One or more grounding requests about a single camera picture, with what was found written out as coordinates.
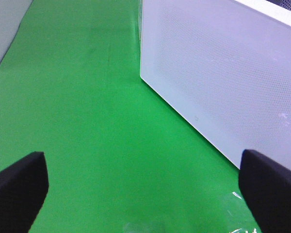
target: perforated surface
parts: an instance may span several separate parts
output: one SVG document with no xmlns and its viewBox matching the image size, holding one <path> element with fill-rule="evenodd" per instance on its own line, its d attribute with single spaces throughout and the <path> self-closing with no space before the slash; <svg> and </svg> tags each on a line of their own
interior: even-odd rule
<svg viewBox="0 0 291 233">
<path fill-rule="evenodd" d="M 291 0 L 282 0 L 280 6 L 291 11 Z"/>
<path fill-rule="evenodd" d="M 156 33 L 143 43 L 144 70 L 153 64 L 143 79 L 198 130 L 203 127 L 235 165 L 242 147 L 286 162 L 291 28 L 232 1 L 216 2 L 212 15 L 208 3 L 160 1 L 158 25 L 144 23 L 145 33 Z M 150 44 L 152 53 L 146 51 Z M 192 121 L 192 113 L 207 122 Z"/>
<path fill-rule="evenodd" d="M 290 130 L 291 73 L 184 14 L 164 10 L 160 76 L 227 134 L 272 154 Z"/>
</svg>

